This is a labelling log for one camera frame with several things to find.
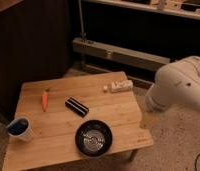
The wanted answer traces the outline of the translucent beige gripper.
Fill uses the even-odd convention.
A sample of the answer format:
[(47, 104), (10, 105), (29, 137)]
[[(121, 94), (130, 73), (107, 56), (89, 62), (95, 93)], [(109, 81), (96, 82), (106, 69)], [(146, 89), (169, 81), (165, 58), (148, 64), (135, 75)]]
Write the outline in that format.
[(158, 121), (159, 121), (159, 115), (157, 113), (145, 111), (142, 113), (140, 126), (143, 129), (149, 129), (153, 127), (155, 124), (157, 124)]

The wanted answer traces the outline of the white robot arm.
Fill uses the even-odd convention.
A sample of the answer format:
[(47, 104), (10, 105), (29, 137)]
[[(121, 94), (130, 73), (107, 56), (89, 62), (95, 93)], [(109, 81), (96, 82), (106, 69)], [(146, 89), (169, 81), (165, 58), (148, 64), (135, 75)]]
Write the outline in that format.
[(200, 56), (188, 56), (160, 67), (144, 103), (145, 113), (152, 115), (177, 104), (200, 112)]

